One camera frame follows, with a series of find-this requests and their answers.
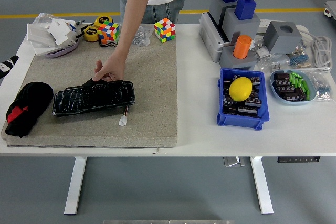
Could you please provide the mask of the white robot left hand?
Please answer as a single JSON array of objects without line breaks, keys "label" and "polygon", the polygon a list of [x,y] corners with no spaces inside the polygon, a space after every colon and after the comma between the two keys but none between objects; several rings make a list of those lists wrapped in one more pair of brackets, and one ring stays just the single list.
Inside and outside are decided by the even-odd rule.
[{"label": "white robot left hand", "polygon": [[0,68],[0,78],[4,78],[6,75],[10,73],[16,62],[18,61],[19,56],[14,55],[10,57],[8,60],[4,61],[1,63],[1,68]]}]

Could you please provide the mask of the person's hand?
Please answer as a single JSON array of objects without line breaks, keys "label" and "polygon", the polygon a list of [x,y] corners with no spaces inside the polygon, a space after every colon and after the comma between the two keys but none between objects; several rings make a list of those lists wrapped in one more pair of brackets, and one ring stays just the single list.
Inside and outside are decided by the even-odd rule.
[{"label": "person's hand", "polygon": [[97,60],[92,80],[107,82],[123,80],[126,58],[127,55],[114,52],[104,63]]}]

